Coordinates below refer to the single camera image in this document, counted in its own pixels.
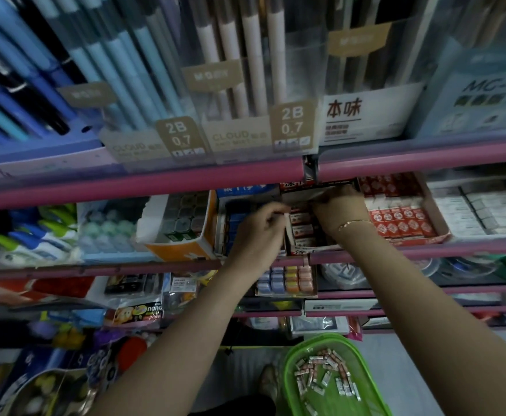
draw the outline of person's left hand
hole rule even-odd
[[[261,277],[284,242],[286,218],[282,213],[289,212],[289,206],[272,202],[246,217],[237,229],[234,246],[224,266],[250,278],[251,283]]]

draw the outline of hand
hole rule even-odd
[[[371,221],[367,206],[365,206],[365,196],[355,190],[351,184],[330,188],[311,206],[322,229],[337,241],[340,241],[339,235],[342,235],[338,231],[342,224],[351,220]],[[366,229],[374,230],[366,223],[356,223],[348,226],[344,233],[354,226],[366,226]]]
[[[284,242],[286,218],[290,207],[282,203],[268,203],[250,214],[237,229],[236,240],[225,267],[231,267],[251,278],[261,277],[276,259]]]

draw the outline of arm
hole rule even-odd
[[[409,356],[447,415],[506,414],[506,342],[382,238],[364,198],[333,188],[313,209],[365,274]]]
[[[99,399],[90,416],[187,415],[234,309],[275,260],[287,212],[264,205],[240,225],[226,264],[180,317]]]

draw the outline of green basket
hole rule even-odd
[[[303,397],[300,397],[298,383],[293,375],[298,370],[295,366],[296,362],[326,348],[335,350],[346,361],[352,381],[357,385],[361,401],[358,401],[355,396],[346,397],[338,393],[336,381],[334,380],[338,376],[336,372],[333,372],[330,383],[325,389],[325,395],[320,395],[311,388],[308,388],[307,393]],[[325,372],[325,369],[319,368],[316,379],[320,381]],[[293,416],[311,416],[303,403],[305,400],[313,406],[319,416],[341,416],[344,414],[363,416],[392,415],[388,405],[382,399],[380,392],[378,392],[372,380],[365,360],[353,343],[343,335],[318,335],[294,346],[286,356],[282,377],[284,395]]]

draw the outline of forearm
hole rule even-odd
[[[376,231],[359,227],[348,235],[340,244],[367,277],[442,410],[506,414],[506,343]]]
[[[247,278],[223,268],[105,394],[91,416],[187,415],[205,379]]]

